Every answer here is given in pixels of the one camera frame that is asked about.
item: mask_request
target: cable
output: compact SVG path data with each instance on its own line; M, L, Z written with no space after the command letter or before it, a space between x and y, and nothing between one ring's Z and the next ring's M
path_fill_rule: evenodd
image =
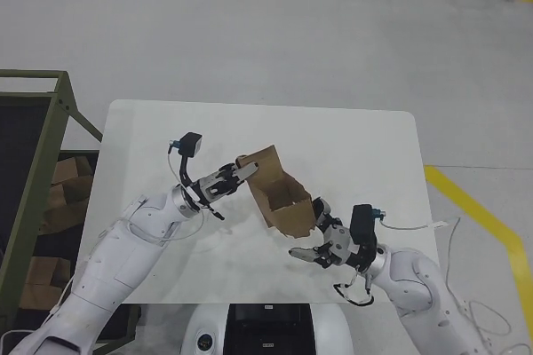
M401 227L393 227L391 225L386 225L385 223L383 223L383 221L379 220L379 223L381 225L383 225L385 228L387 229L393 229L395 231L417 231L419 229L425 229L427 227L429 227L430 225L420 225L418 227L405 227L405 228L401 228Z
M34 333L34 330L28 330L28 329L15 329L15 330L8 330L2 336L0 336L0 355L4 353L4 338L12 333Z
M351 298L349 298L349 295L347 294L346 290L350 287L352 287L355 283L355 281L357 280L357 276L358 276L358 272L359 272L359 265L355 267L355 274L354 274L354 277L352 277L352 279L349 281L348 284L345 284L345 283L336 283L334 284L334 289L336 290L336 292L338 292L338 295L340 295L343 299L345 299L346 301L348 301L350 304L353 304L357 307L366 307L368 305L372 305L373 302L375 302L375 297L373 297L373 295L371 294L371 288L365 288L365 291L367 292L367 300L364 300L362 302L356 302L354 300L352 300Z
M452 251L452 241L454 240L454 235L456 234L456 229L457 229L458 224L460 223L461 219L462 219L462 217L458 217L457 218L457 221L454 224L454 227L452 227L452 232L450 233L450 237L449 237L449 240L448 240L448 263L446 265L446 277L444 279L444 283L446 284L446 289L448 290L448 292L452 296L452 299L454 299L454 302L457 305L458 312L462 316L464 316L468 321L470 321L470 323L472 323L472 325L475 327L476 331L478 332L478 335L480 336L481 340L484 343L488 343L489 341L484 338L482 331L486 332L488 334L491 334L491 335L506 336L506 335L509 335L512 332L513 328L512 328L512 325L507 320L507 318L504 317L500 312L494 310L493 308L491 308L491 307L487 306L486 304L484 304L482 302L479 302L479 301L471 300L471 301L468 302L469 307L470 307L470 316L468 316L465 313L465 311L462 310L462 306L461 306L460 302L458 301L458 299L456 298L456 295L454 295L454 292L452 292L452 289L450 288L449 273L450 273L450 260L451 260L450 256L451 256L451 251ZM502 319L505 322L505 324L508 327L508 330L505 331L504 333L498 333L498 332L494 332L492 330L486 329L484 327L480 327L478 325L478 321L476 320L476 318L473 315L473 307L472 307L473 304L479 304L479 305L483 306L484 308L486 308L487 310L491 311L492 313L496 314L500 319ZM502 351L500 351L498 353L498 355L503 355L504 353L510 353L510 351L512 351L513 349L519 348L519 347L527 348L528 351L529 351L529 355L532 354L532 350L531 350L531 347L529 345L527 345L526 343L517 343L517 344L511 345L511 346L508 346L507 348L504 348ZM487 349L487 351L490 354L493 355L493 351L491 351L488 347L486 347L486 349Z
M71 285L71 283L73 282L73 278L75 277L75 275L71 276L71 279L69 279L68 281L68 284L65 285L65 287L63 288L63 291L61 291L61 296L60 296L60 299L57 301L57 303L52 307L52 309L50 310L50 314L48 314L48 316L45 318L44 320L44 323L42 323L41 327L44 326L45 323L47 323L48 320L50 320L53 315L55 313L57 313L57 311L60 309L61 307L61 303L63 302L63 297L65 296L65 294L68 292L68 289L69 289L69 285Z
M202 216L202 222L199 224L199 227L197 227L197 229L193 232L191 232L190 234L186 235L185 237L181 237L181 238L172 238L171 240L172 241L181 241L182 239L186 239L186 238L189 238L191 237L192 235L198 233L202 228L203 228L203 225L205 224L205 215L203 214L203 211L201 213L201 216Z

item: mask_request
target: white tabletop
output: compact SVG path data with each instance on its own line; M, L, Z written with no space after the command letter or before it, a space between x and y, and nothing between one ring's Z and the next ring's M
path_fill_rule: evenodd
M431 222L417 129L405 112L292 106L253 106L117 100L109 109L79 260L98 235L140 194L177 184L167 162L168 142L186 132L203 135L190 160L193 180L276 145L282 166L332 215L349 225L352 207L370 203L390 225ZM179 156L172 154L179 166ZM341 303L332 284L347 282L347 266L323 270L289 256L293 247L322 245L322 234L288 239L267 229L247 185L213 205L203 229L173 241L149 277L125 301L135 304ZM182 226L185 233L199 217ZM422 250L438 261L434 232L396 232L376 226L380 242ZM375 290L376 301L386 301Z

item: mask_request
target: cardboard box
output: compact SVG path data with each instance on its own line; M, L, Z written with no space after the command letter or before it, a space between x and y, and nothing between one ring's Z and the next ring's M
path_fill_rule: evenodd
M91 166L84 156L57 163L39 235L61 232L85 221L91 174Z
M20 299L20 308L49 311L70 279L70 262L59 257L33 256Z
M56 209L46 210L38 234L58 233L75 225L80 225L85 220L88 205L89 199L87 198Z
M50 188L47 208L56 209L70 203L80 202L91 196L92 176L73 177Z
M92 175L91 165L89 165L87 158L84 156L69 158L57 162L55 165L52 185L69 180L70 178L82 177L85 175Z
M286 173L274 146L237 158L239 166L250 162L259 170L247 179L266 225L295 238L307 237L315 228L312 196Z

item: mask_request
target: gray floor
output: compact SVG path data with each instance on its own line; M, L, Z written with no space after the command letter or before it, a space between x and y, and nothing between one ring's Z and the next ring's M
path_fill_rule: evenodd
M114 99L409 111L424 163L451 166L442 171L519 233L533 272L533 4L0 0L0 68L68 70L100 128ZM65 148L95 146L68 128ZM435 218L461 214L432 187L429 197ZM443 265L447 233L437 233ZM456 238L459 293L513 325L495 349L529 343L504 248L469 218ZM178 353L192 309L150 307L120 352ZM416 353L386 305L348 321L358 354Z

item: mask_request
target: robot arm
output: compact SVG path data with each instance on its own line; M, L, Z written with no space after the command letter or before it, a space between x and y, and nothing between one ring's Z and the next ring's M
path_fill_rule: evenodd
M323 232L323 245L293 248L291 256L324 268L347 264L365 278L368 294L371 285L382 288L423 355L489 354L475 326L462 314L467 310L459 309L435 262L414 249L378 244L375 219L385 217L385 212L370 205L355 206L349 229L330 215L330 206L320 198L314 200L314 213L316 226ZM369 304L372 298L357 305Z
M184 154L182 161L197 153L201 142L197 136L188 133L180 142L171 143ZM181 185L168 193L140 196L100 235L101 240L77 271L82 276L69 297L11 354L91 354L113 312L147 277L181 223L201 209L223 218L210 204L234 193L257 169L256 163L240 169L228 164L192 183L186 180L189 176L183 163Z

